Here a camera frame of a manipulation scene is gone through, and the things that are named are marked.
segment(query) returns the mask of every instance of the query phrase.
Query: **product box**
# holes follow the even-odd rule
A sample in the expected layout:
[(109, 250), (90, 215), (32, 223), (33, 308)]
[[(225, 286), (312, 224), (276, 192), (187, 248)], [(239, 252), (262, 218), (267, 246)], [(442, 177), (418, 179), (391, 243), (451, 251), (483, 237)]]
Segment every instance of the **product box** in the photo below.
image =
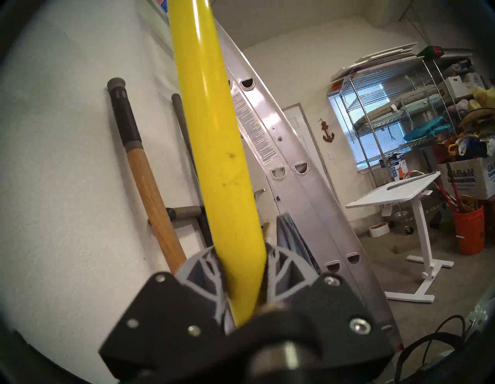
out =
[(448, 77), (438, 86), (438, 90), (444, 101), (452, 100), (448, 94), (448, 91), (450, 91), (450, 94), (454, 99), (465, 97), (473, 93), (472, 91), (471, 93), (469, 92), (460, 76)]
[[(486, 200), (495, 195), (495, 155), (489, 158), (477, 158), (450, 163), (459, 195), (472, 196)], [(454, 195), (447, 176), (447, 166), (439, 165), (442, 184), (445, 190)]]
[[(402, 180), (407, 173), (407, 165), (405, 164), (404, 154), (393, 155), (388, 159), (392, 174), (394, 175), (394, 181)], [(380, 160), (380, 166), (385, 168), (383, 160)]]

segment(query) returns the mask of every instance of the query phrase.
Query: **orange bucket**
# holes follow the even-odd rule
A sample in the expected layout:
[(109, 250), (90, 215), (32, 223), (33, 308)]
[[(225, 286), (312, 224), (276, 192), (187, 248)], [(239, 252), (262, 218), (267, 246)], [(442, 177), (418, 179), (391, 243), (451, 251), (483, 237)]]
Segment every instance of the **orange bucket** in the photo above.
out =
[(455, 231), (462, 255), (477, 255), (485, 246), (485, 218), (483, 207), (477, 211), (454, 215)]

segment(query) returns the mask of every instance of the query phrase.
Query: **anchor wall decoration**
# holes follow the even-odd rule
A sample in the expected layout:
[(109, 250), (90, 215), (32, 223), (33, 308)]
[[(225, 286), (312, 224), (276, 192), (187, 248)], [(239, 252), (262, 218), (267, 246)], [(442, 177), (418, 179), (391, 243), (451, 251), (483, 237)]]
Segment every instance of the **anchor wall decoration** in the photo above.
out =
[(325, 140), (327, 143), (331, 143), (335, 138), (335, 133), (332, 132), (332, 134), (329, 135), (327, 122), (323, 121), (322, 119), (319, 119), (318, 121), (321, 121), (321, 130), (325, 131), (325, 134), (323, 135), (323, 140)]

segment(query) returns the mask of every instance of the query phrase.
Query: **yellow item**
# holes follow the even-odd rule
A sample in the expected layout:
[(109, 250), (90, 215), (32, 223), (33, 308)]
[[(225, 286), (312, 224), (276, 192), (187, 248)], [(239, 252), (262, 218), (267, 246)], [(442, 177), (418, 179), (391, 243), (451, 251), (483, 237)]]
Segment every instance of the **yellow item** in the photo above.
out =
[(481, 108), (481, 105), (476, 100), (469, 100), (469, 104), (467, 105), (467, 110), (471, 112), (472, 110), (477, 110)]
[(485, 99), (486, 108), (495, 108), (495, 88), (490, 88), (487, 90), (487, 98)]
[(473, 97), (481, 106), (484, 106), (485, 99), (487, 98), (487, 91), (481, 87), (476, 87), (473, 91)]
[(237, 326), (252, 316), (266, 249), (207, 0), (169, 0), (184, 113), (215, 250)]
[(448, 146), (448, 154), (451, 156), (455, 156), (459, 153), (459, 150), (457, 149), (459, 146), (457, 143), (450, 144)]

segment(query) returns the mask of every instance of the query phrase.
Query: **gray 3d-printed part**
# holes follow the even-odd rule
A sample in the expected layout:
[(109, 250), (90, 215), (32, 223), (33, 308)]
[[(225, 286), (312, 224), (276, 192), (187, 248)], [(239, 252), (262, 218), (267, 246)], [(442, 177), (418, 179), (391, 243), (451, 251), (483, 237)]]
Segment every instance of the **gray 3d-printed part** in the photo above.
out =
[[(287, 249), (266, 243), (267, 268), (266, 303), (287, 303), (301, 289), (310, 286), (318, 274), (301, 256)], [(225, 279), (215, 248), (209, 247), (186, 260), (175, 274), (182, 284), (206, 299), (211, 317), (219, 324), (224, 323), (225, 332), (234, 329), (225, 294)]]

